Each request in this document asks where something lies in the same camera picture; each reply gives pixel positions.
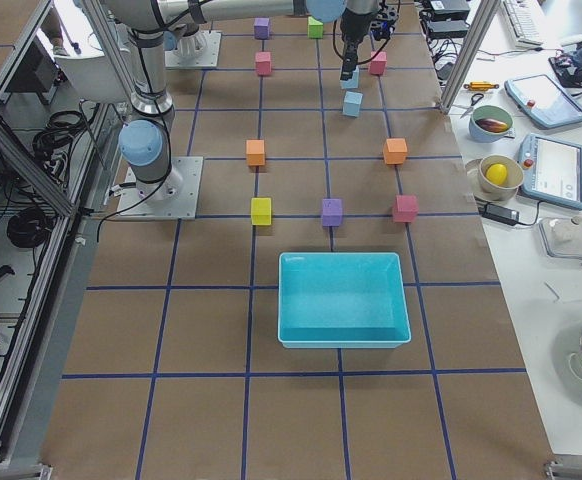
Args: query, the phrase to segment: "blue tray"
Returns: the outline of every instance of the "blue tray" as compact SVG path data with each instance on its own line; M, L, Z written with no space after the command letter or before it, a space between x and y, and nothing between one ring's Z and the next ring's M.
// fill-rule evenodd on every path
M278 295L278 339L287 348L394 348L411 340L395 253L283 253Z

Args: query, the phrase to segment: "blue circular cap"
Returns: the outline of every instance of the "blue circular cap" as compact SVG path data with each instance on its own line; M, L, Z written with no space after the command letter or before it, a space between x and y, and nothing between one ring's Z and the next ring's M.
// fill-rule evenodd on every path
M313 18L328 23L337 20L344 12L346 0L306 0L306 6Z
M118 142L124 158L136 167L151 164L162 152L160 129L147 120L129 123L120 132Z

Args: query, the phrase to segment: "beige bowl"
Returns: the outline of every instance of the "beige bowl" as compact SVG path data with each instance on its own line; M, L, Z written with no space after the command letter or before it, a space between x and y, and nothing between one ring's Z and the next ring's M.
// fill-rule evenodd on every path
M486 171L495 163L501 163L507 168L507 179L503 185L496 185L487 180ZM494 200L506 200L513 197L518 191L518 187L524 181L522 167L509 157L503 155L490 155L480 161L478 168L478 183L480 188L491 194Z

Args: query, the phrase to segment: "cube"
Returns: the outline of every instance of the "cube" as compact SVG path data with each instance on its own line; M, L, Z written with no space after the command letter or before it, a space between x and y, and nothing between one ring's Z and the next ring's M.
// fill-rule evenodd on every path
M359 92L347 91L344 94L344 105L342 106L342 113L347 117L357 117L360 115L360 107L362 106L363 95Z
M247 165L262 167L265 161L264 140L247 140Z
M255 71L263 77L271 75L271 52L256 52L255 54Z
M407 159L407 141L404 138L387 138L382 153L387 165L402 165Z
M394 222L411 223L418 215L418 197L415 195L396 195L392 210Z
M324 32L324 24L313 17L309 17L308 23L309 23L308 25L309 38L322 38L322 34Z
M322 226L339 227L342 224L342 199L322 199Z
M342 90L348 90L350 88L358 88L360 83L360 67L355 67L353 71L353 77L350 80L340 80L340 86Z
M271 20L256 18L253 22L253 36L256 40L267 40L271 36Z
M380 52L378 55L371 60L371 65L369 65L369 73L371 75L384 75L384 70L387 67L387 52Z
M251 225L271 225L271 198L256 197L251 199Z

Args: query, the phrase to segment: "green cube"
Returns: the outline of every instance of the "green cube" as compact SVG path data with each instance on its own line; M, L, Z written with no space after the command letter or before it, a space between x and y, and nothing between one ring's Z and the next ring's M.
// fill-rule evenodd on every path
M322 38L324 24L313 17L309 17L309 38Z

